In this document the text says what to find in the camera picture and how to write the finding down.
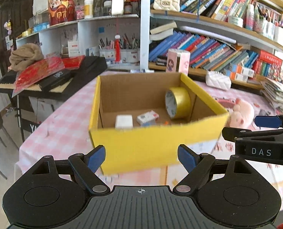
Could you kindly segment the gold tape roll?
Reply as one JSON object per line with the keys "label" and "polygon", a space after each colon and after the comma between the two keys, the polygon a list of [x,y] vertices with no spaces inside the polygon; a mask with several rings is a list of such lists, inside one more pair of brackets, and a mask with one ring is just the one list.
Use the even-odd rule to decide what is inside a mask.
{"label": "gold tape roll", "polygon": [[165,108],[171,119],[182,119],[189,116],[191,98],[183,87],[172,87],[165,94]]}

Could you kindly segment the small white red box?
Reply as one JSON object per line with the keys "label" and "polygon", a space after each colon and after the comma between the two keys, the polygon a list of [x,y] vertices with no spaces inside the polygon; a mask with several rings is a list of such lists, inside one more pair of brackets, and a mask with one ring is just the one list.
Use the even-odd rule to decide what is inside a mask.
{"label": "small white red box", "polygon": [[146,125],[155,125],[158,119],[159,119],[159,114],[151,110],[137,116],[136,120],[141,126],[146,126]]}

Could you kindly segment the stack of papers and notebooks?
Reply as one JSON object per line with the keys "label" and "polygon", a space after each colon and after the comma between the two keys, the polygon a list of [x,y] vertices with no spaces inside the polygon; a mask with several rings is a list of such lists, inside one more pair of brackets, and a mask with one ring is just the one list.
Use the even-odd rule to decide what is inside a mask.
{"label": "stack of papers and notebooks", "polygon": [[276,113],[283,114],[283,84],[268,78],[260,83],[263,86],[263,96],[276,110]]}

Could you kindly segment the pink plush pig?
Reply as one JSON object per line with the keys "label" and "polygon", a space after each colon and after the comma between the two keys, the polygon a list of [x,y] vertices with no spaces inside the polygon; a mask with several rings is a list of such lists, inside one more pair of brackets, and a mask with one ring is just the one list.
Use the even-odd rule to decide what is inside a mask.
{"label": "pink plush pig", "polygon": [[248,129],[254,119],[253,106],[240,98],[236,99],[235,105],[230,113],[229,126],[233,128]]}

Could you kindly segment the pink checkered desk mat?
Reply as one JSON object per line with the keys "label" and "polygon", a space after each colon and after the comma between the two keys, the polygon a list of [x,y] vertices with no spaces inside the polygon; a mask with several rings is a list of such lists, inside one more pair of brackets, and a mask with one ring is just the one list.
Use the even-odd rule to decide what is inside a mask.
{"label": "pink checkered desk mat", "polygon": [[[263,109],[273,114],[266,100],[259,95],[233,88],[226,92],[208,87],[202,82],[196,81],[196,83],[213,97],[231,100],[240,98],[252,104],[256,113]],[[93,80],[83,87],[24,141],[19,150],[19,161],[15,166],[15,180],[45,155],[52,155],[54,159],[67,159],[74,153],[86,154],[92,150],[88,125],[95,86],[96,80]],[[198,153],[208,152],[217,159],[228,159],[234,154],[233,142],[225,141],[220,137],[219,141],[214,143],[215,141],[207,141],[193,145],[192,148],[198,150]],[[283,210],[283,166],[253,161],[249,163],[278,190],[282,198],[281,210]],[[187,174],[180,163],[112,176],[104,176],[100,170],[97,173],[110,187],[113,185],[169,185],[171,188]]]}

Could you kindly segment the orange white box upper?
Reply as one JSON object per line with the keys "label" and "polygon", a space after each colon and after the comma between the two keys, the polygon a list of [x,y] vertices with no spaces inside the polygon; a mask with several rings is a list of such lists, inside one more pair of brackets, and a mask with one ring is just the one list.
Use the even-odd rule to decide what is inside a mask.
{"label": "orange white box upper", "polygon": [[240,64],[230,64],[229,69],[231,72],[236,72],[247,77],[254,77],[254,70],[244,67]]}

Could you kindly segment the orange white box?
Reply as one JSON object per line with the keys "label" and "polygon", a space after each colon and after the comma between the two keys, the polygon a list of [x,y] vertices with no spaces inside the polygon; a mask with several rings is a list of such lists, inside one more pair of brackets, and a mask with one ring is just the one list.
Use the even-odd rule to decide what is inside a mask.
{"label": "orange white box", "polygon": [[243,69],[237,70],[237,71],[231,71],[231,70],[223,70],[223,74],[227,77],[229,77],[233,81],[240,81],[247,83],[248,76],[245,75],[243,72]]}
{"label": "orange white box", "polygon": [[231,72],[236,72],[247,77],[254,77],[254,70],[244,67],[240,64],[230,64],[229,69]]}

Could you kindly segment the orange white box lower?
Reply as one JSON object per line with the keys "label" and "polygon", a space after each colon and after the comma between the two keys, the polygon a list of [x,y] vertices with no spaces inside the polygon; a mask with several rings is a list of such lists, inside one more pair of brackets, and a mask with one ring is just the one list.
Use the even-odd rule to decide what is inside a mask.
{"label": "orange white box lower", "polygon": [[223,74],[227,77],[229,77],[233,81],[240,81],[247,83],[248,76],[245,75],[243,72],[243,69],[237,70],[237,71],[231,71],[231,70],[223,70]]}

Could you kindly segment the white quilted purse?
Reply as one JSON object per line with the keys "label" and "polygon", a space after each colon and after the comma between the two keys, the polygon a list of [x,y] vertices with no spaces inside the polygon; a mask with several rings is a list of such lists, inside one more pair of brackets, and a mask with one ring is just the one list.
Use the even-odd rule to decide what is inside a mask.
{"label": "white quilted purse", "polygon": [[225,76],[220,72],[207,71],[206,84],[207,86],[227,91],[231,89],[232,82],[228,76]]}

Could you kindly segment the yellow cardboard box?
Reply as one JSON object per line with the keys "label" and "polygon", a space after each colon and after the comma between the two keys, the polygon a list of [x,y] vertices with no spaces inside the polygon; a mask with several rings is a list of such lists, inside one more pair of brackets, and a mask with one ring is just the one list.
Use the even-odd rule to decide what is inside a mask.
{"label": "yellow cardboard box", "polygon": [[228,111],[192,79],[177,72],[100,76],[89,133],[103,145],[105,175],[177,162],[180,144],[217,139]]}

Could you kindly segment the white bookshelf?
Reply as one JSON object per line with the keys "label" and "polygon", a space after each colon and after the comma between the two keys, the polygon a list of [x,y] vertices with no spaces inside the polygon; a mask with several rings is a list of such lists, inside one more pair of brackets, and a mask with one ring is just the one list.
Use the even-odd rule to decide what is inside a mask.
{"label": "white bookshelf", "polygon": [[[260,1],[283,12],[283,0]],[[147,15],[148,22],[151,22],[151,19],[174,20],[177,22],[178,26],[185,24],[187,26],[199,28],[200,30],[206,30],[229,37],[236,40],[236,42],[250,44],[255,48],[263,49],[267,52],[274,53],[275,51],[278,51],[283,53],[283,45],[275,42],[274,40],[268,39],[265,36],[259,35],[254,31],[249,31],[243,27],[239,27],[228,22],[218,21],[201,15],[153,9],[148,9]]]}

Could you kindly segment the red plastic bag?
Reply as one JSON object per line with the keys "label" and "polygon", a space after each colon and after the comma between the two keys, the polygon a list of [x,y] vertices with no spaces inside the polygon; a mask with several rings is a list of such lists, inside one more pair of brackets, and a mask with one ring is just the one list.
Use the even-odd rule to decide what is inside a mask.
{"label": "red plastic bag", "polygon": [[68,58],[54,56],[35,62],[16,75],[12,97],[57,72],[78,69],[84,59],[84,55]]}

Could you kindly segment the beige cloth bundle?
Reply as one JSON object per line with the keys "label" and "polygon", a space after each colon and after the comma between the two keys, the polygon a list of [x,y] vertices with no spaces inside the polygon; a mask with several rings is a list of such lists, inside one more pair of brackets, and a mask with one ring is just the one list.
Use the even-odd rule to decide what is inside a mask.
{"label": "beige cloth bundle", "polygon": [[43,59],[44,55],[40,46],[33,43],[24,44],[11,52],[8,70],[23,71],[35,62]]}

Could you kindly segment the red tassel ornament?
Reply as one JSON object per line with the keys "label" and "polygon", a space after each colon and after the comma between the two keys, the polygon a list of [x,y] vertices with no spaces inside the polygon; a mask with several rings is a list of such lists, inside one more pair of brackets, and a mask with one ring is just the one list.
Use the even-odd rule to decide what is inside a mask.
{"label": "red tassel ornament", "polygon": [[115,35],[115,62],[119,63],[121,61],[121,52],[120,52],[120,35]]}

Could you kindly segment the cream quilted handbag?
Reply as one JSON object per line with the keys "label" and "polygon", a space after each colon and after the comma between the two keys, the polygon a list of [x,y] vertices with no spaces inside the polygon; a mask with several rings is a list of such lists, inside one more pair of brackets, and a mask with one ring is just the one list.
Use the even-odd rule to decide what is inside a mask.
{"label": "cream quilted handbag", "polygon": [[154,10],[180,11],[180,0],[154,0]]}

